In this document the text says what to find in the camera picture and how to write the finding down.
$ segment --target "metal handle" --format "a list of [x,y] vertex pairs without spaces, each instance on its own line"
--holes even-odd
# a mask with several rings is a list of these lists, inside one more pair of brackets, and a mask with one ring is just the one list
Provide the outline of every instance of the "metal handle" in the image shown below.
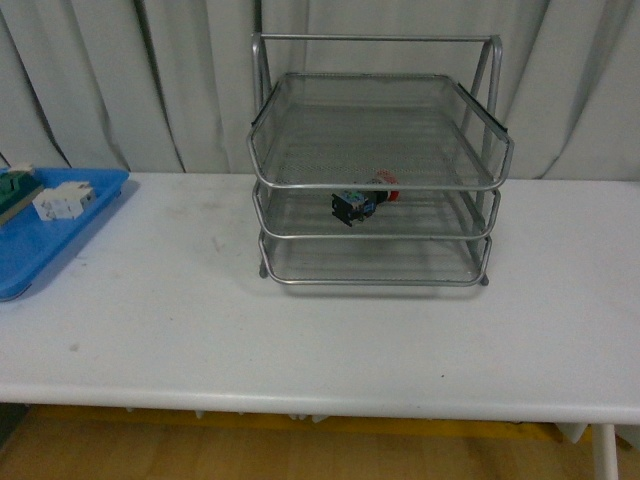
[[498,101],[498,84],[502,65],[502,41],[498,35],[485,36],[398,36],[398,35],[314,35],[289,33],[256,32],[252,38],[253,85],[256,114],[262,108],[271,91],[271,77],[265,40],[319,40],[319,41],[356,41],[356,42],[429,42],[429,43],[482,43],[478,66],[471,86],[471,95],[477,98],[485,67],[491,53],[491,76],[487,111],[495,115]]

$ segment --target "white table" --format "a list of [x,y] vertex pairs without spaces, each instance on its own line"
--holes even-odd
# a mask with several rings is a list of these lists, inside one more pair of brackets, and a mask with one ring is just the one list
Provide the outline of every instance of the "white table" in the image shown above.
[[261,279],[253,181],[133,174],[0,304],[0,401],[640,424],[640,184],[510,180],[488,287],[364,289]]

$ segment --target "red cap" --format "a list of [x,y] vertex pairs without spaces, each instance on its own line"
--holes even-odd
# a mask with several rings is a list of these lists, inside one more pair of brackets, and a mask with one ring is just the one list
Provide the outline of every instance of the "red cap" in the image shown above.
[[[396,178],[396,176],[386,168],[378,170],[376,172],[376,176],[379,177],[381,180],[384,180],[386,183],[391,183],[394,185],[398,184],[398,179]],[[398,195],[400,195],[399,191],[392,190],[389,192],[389,198],[387,200],[390,202],[393,202],[398,199]]]

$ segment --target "wooden floor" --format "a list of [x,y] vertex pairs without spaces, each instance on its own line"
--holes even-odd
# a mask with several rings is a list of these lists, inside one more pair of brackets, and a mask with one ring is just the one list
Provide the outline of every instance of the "wooden floor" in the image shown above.
[[[618,445],[621,479],[640,452]],[[551,425],[38,407],[0,479],[590,479],[591,443]]]

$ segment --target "metal frame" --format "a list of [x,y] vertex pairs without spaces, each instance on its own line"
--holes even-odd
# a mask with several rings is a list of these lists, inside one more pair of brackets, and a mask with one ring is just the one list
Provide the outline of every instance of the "metal frame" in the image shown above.
[[368,286],[418,286],[418,287],[470,287],[477,284],[488,285],[489,280],[486,275],[487,264],[489,263],[489,254],[491,253],[491,237],[486,237],[484,241],[484,249],[482,255],[479,256],[473,249],[474,242],[467,242],[469,248],[469,254],[476,263],[477,273],[476,276],[470,281],[457,281],[447,280],[446,278],[440,280],[402,280],[402,279],[380,279],[380,280],[354,280],[354,279],[291,279],[284,278],[277,274],[273,268],[273,264],[269,258],[269,252],[265,245],[265,232],[260,231],[258,236],[258,245],[260,247],[260,253],[262,255],[262,263],[260,264],[260,276],[266,278],[267,276],[273,278],[276,282],[283,285],[368,285]]
[[[488,284],[488,278],[486,276],[486,268],[491,251],[491,238],[488,236],[489,232],[495,224],[497,215],[497,206],[499,204],[500,196],[497,188],[504,182],[505,174],[509,169],[511,157],[513,153],[513,141],[509,138],[499,123],[495,120],[495,111],[498,98],[498,86],[500,78],[500,69],[502,64],[502,42],[497,35],[489,36],[382,36],[382,35],[309,35],[309,34],[280,34],[280,33],[262,33],[260,32],[261,26],[256,27],[256,33],[252,38],[252,60],[253,60],[253,88],[254,88],[254,106],[256,111],[256,119],[252,124],[251,131],[248,136],[249,151],[253,166],[256,174],[258,175],[258,181],[253,191],[253,202],[260,222],[261,231],[259,236],[259,247],[262,255],[262,262],[260,265],[260,276],[271,276],[276,282],[286,285],[412,285],[412,286],[471,286],[475,284]],[[268,114],[270,103],[268,102],[271,95],[277,95],[279,85],[276,88],[272,87],[271,74],[269,69],[269,61],[266,51],[266,41],[349,41],[349,42],[422,42],[422,43],[482,43],[482,50],[478,59],[473,83],[471,90],[467,92],[461,85],[452,82],[454,89],[467,103],[467,107],[463,116],[461,124],[461,133],[465,134],[468,129],[469,122],[472,113],[475,113],[484,122],[484,135],[482,141],[482,158],[488,158],[491,152],[491,133],[495,134],[499,139],[505,141],[507,144],[505,157],[503,158],[502,165],[499,167],[499,175],[495,181],[490,182],[488,185],[482,185],[480,187],[471,188],[464,185],[429,185],[429,186],[407,186],[398,185],[397,190],[442,190],[442,191],[458,191],[461,195],[469,195],[470,192],[476,194],[475,207],[484,204],[484,195],[486,192],[493,192],[496,195],[494,200],[494,206],[489,215],[487,223],[487,230],[480,235],[480,239],[485,240],[485,247],[482,254],[477,252],[477,242],[480,239],[474,236],[464,235],[377,235],[377,234],[365,234],[365,235],[275,235],[270,231],[263,213],[263,206],[260,203],[258,197],[258,189],[260,184],[263,184],[267,188],[278,189],[314,189],[314,188],[329,188],[329,189],[363,189],[367,188],[366,185],[359,184],[288,184],[286,186],[274,184],[269,182],[266,178],[260,174],[260,167],[258,163],[258,156],[255,147],[252,142],[253,134],[257,127],[260,126],[265,116]],[[477,101],[477,96],[480,91],[480,85],[484,77],[486,65],[491,55],[491,72],[489,77],[489,91],[486,103],[486,109],[483,108]],[[308,73],[300,73],[297,75],[312,75]],[[447,279],[441,280],[398,280],[398,279],[380,279],[380,280],[357,280],[357,279],[287,279],[278,276],[274,271],[273,265],[269,258],[269,252],[265,245],[265,237],[270,236],[274,241],[304,241],[310,238],[345,238],[345,239],[383,239],[383,240],[398,240],[398,239],[411,239],[411,240],[454,240],[466,242],[469,254],[471,255],[474,263],[477,265],[478,274],[472,281],[453,281]]]
[[489,95],[487,111],[496,113],[498,103],[498,86],[500,68],[502,66],[502,40],[498,35],[486,36],[397,36],[397,35],[311,35],[288,33],[253,34],[251,46],[253,51],[253,87],[256,114],[260,111],[271,92],[271,76],[265,40],[313,40],[313,41],[351,41],[351,42],[422,42],[422,43],[482,43],[478,66],[471,86],[471,96],[477,98],[480,84],[484,77],[489,53],[491,53],[491,76],[489,78]]
[[[326,73],[288,73],[287,76],[303,76],[303,77],[317,77],[317,76],[333,76],[333,74]],[[366,77],[370,78],[372,75],[363,75],[363,74],[336,74],[340,78],[358,78],[358,77]],[[397,78],[399,75],[394,74],[376,74],[375,77],[388,77],[388,78]],[[450,77],[446,75],[431,75],[431,74],[415,74],[415,75],[401,75],[402,78],[424,78],[424,79],[432,79],[432,78],[442,78],[446,79],[450,82],[451,88],[462,98],[462,100],[466,103],[466,111],[465,116],[463,118],[463,124],[460,128],[460,133],[464,135],[466,128],[468,128],[468,123],[471,118],[471,113],[475,113],[480,120],[485,124],[484,129],[484,137],[482,144],[482,156],[486,158],[489,155],[491,150],[491,133],[493,133],[496,138],[503,141],[506,144],[506,150],[504,154],[504,158],[502,159],[502,164],[500,167],[500,171],[498,172],[497,179],[493,182],[490,182],[485,185],[478,186],[465,186],[465,185],[397,185],[394,187],[395,190],[449,190],[449,191],[474,191],[474,192],[483,192],[483,191],[492,191],[499,188],[506,180],[506,172],[509,171],[511,166],[511,159],[513,157],[513,140],[507,134],[506,130],[498,123],[498,121],[494,118],[492,114],[490,114],[474,97],[471,93],[467,92],[467,90],[462,87],[460,84],[454,82]],[[345,190],[345,189],[364,189],[367,188],[366,184],[342,184],[342,183],[299,183],[299,184],[287,184],[282,185],[277,182],[272,182],[268,180],[261,173],[260,163],[258,161],[258,153],[256,152],[255,146],[253,144],[253,137],[257,131],[257,129],[261,126],[262,122],[264,122],[265,118],[268,116],[270,108],[274,105],[273,99],[280,93],[281,91],[281,82],[278,82],[274,88],[272,88],[268,94],[266,95],[264,104],[261,104],[256,119],[253,121],[251,129],[249,130],[249,134],[247,135],[247,145],[249,148],[249,154],[251,156],[251,162],[253,164],[254,171],[256,175],[260,179],[260,181],[268,186],[269,188],[291,188],[291,189],[308,189],[308,188],[331,188],[335,190]],[[260,95],[263,95],[263,90],[261,87],[258,87],[260,91]]]
[[453,234],[373,234],[373,233],[343,233],[343,234],[286,234],[286,233],[276,233],[274,232],[268,225],[266,215],[265,215],[265,206],[260,200],[260,188],[266,188],[259,180],[256,180],[256,183],[253,187],[252,199],[253,205],[256,210],[256,214],[258,216],[258,222],[260,223],[260,229],[265,232],[269,237],[279,239],[279,240],[299,240],[299,239],[338,239],[344,238],[346,240],[459,240],[459,241],[474,241],[481,240],[486,238],[496,223],[496,218],[498,216],[498,208],[500,206],[501,195],[498,190],[493,190],[491,193],[494,194],[495,198],[493,200],[493,205],[491,211],[489,213],[488,219],[485,221],[482,213],[480,213],[477,209],[476,204],[473,202],[472,198],[469,195],[469,192],[457,192],[463,200],[466,208],[469,211],[469,214],[473,218],[480,217],[482,222],[484,223],[484,228],[477,235],[453,235]]

